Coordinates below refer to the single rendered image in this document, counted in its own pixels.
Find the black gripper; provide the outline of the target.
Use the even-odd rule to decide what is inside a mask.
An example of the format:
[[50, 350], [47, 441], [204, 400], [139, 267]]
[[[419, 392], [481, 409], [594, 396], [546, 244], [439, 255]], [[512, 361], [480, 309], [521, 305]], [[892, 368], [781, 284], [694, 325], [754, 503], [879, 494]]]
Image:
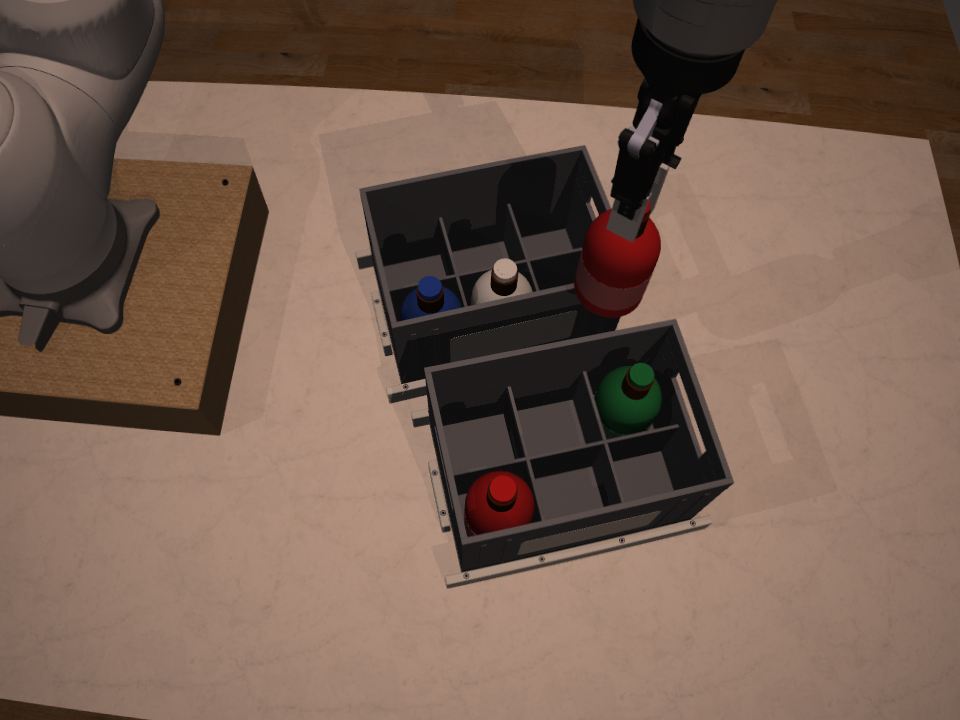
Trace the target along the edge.
[[700, 96], [733, 78], [744, 51], [720, 56], [687, 53], [657, 39], [637, 19], [632, 55], [645, 78], [634, 128], [625, 128], [618, 137], [610, 195], [615, 200], [607, 230], [633, 243], [649, 200], [652, 213], [669, 167], [676, 169], [681, 161], [674, 152], [684, 140]]

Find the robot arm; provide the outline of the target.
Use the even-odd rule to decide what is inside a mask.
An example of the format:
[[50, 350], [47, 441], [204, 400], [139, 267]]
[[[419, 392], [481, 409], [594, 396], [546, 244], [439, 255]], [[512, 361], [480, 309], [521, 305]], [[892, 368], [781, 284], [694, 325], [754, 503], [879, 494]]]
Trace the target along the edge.
[[[752, 46], [776, 2], [633, 5], [660, 41], [720, 56]], [[42, 352], [60, 322], [122, 326], [160, 211], [107, 197], [164, 30], [163, 0], [0, 0], [0, 317], [22, 316], [21, 345]]]

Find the beige bottle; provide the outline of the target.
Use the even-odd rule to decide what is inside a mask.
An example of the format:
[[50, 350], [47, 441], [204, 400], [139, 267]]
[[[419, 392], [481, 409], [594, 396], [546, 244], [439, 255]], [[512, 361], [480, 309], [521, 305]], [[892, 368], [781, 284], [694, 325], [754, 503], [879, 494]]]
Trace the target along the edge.
[[533, 292], [528, 280], [510, 259], [500, 259], [476, 281], [471, 305]]

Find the green bottle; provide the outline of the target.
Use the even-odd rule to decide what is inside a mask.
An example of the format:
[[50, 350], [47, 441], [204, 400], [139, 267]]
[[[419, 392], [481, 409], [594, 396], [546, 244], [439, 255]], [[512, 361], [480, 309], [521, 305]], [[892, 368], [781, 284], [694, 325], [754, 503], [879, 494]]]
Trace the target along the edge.
[[602, 379], [594, 398], [606, 439], [649, 430], [662, 406], [654, 378], [648, 364], [637, 363], [618, 367]]

